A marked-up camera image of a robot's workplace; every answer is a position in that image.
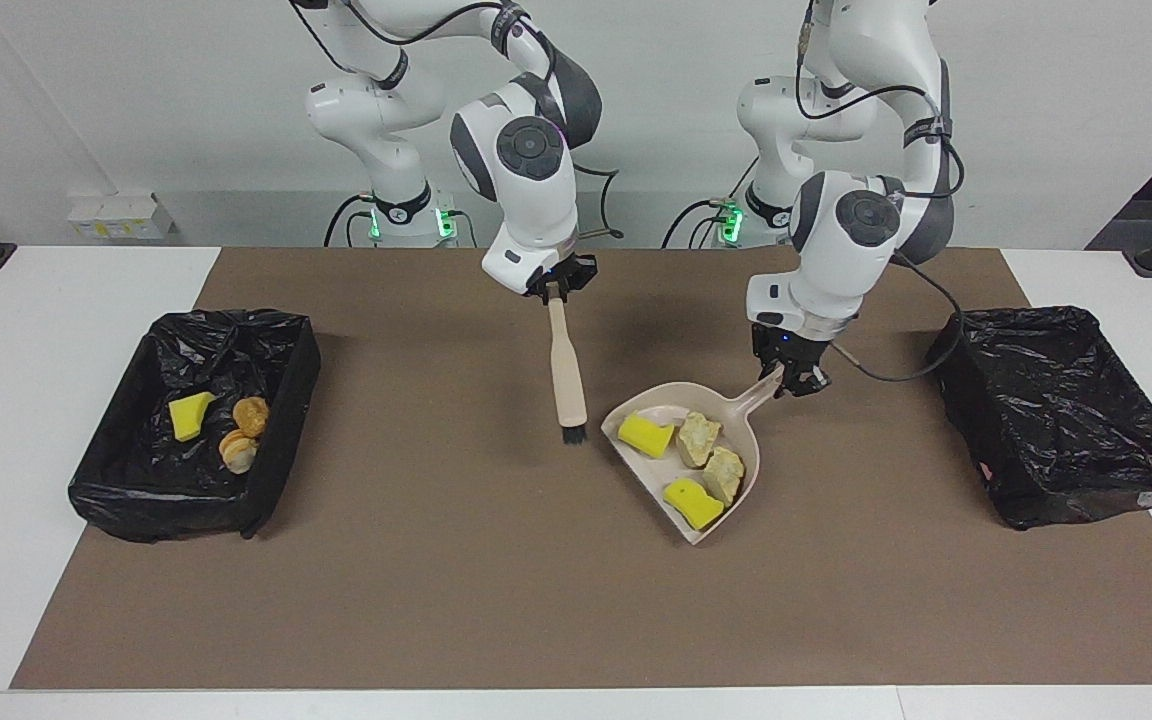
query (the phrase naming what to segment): brown surface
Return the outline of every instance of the brown surface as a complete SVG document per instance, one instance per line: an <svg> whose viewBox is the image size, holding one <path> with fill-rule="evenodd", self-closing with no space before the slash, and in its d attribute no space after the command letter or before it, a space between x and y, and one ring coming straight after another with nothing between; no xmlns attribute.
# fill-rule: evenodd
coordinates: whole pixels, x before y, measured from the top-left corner
<svg viewBox="0 0 1152 720"><path fill-rule="evenodd" d="M255 541L89 529L13 687L1152 683L1152 518L1005 528L931 382L828 359L835 387L755 416L756 497L687 546L598 420L659 382L748 387L745 278L790 252L599 258L568 313L570 448L545 313L479 255L225 250L200 306L319 333L287 495ZM931 270L967 306L1024 305L996 251ZM893 270L846 342L896 372L946 316Z"/></svg>

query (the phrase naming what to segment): yellow block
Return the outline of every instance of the yellow block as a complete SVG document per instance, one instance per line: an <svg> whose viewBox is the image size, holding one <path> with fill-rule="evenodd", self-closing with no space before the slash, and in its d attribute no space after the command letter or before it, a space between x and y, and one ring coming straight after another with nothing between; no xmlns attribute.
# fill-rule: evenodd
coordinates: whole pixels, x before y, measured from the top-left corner
<svg viewBox="0 0 1152 720"><path fill-rule="evenodd" d="M621 430L617 430L616 437L621 438L621 442L659 460L664 457L664 452L669 447L669 441L673 438L673 425L660 427L644 416L632 414L621 423Z"/></svg>
<svg viewBox="0 0 1152 720"><path fill-rule="evenodd" d="M211 401L215 397L210 392L200 392L198 395L168 402L172 432L180 442L191 441L202 433L202 416L207 412L207 406L211 406Z"/></svg>
<svg viewBox="0 0 1152 720"><path fill-rule="evenodd" d="M708 497L705 488L696 480L677 478L664 488L664 501L673 509L682 511L687 524L694 530L703 530L723 514L723 503Z"/></svg>

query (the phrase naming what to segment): trash bag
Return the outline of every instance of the trash bag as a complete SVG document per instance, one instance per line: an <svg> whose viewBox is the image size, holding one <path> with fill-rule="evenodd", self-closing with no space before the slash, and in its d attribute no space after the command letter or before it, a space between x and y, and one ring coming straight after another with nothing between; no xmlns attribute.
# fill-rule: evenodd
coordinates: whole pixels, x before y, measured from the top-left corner
<svg viewBox="0 0 1152 720"><path fill-rule="evenodd" d="M1152 507L1152 402L1079 306L965 313L935 377L980 480L1011 528ZM929 350L940 357L956 318Z"/></svg>
<svg viewBox="0 0 1152 720"><path fill-rule="evenodd" d="M310 319L276 310L165 314L141 340L69 484L84 520L115 537L159 541L238 530L252 537L273 514L296 457L319 373ZM168 403L200 392L202 433L179 442ZM270 402L250 471L234 475L218 449L242 397Z"/></svg>

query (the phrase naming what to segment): pale yellow chunk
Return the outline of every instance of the pale yellow chunk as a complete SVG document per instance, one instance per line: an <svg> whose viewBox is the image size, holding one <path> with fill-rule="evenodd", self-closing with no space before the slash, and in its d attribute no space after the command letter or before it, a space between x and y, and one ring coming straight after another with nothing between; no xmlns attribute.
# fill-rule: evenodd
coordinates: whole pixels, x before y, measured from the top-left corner
<svg viewBox="0 0 1152 720"><path fill-rule="evenodd" d="M704 415L687 414L687 419L682 420L676 438L682 464L689 468L704 468L708 455L714 450L718 430L721 429L723 429L722 423L712 423Z"/></svg>
<svg viewBox="0 0 1152 720"><path fill-rule="evenodd" d="M721 501L723 507L732 507L732 503L736 502L736 493L740 492L740 483L744 477L744 462L741 462L740 455L727 450L726 447L714 448L714 456L710 457L702 473L705 491Z"/></svg>

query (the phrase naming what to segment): dustpan handle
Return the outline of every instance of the dustpan handle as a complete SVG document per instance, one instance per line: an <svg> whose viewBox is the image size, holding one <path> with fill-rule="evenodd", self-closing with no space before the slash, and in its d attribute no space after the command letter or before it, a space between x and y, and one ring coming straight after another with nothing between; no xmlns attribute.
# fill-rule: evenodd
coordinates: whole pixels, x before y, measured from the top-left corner
<svg viewBox="0 0 1152 720"><path fill-rule="evenodd" d="M737 414L749 415L755 410L758 410L759 407L763 407L764 402L767 402L772 399L772 396L776 395L776 388L781 387L781 378L783 377L785 367L781 367L771 376L755 382L753 387L742 392L740 397L736 397Z"/></svg>

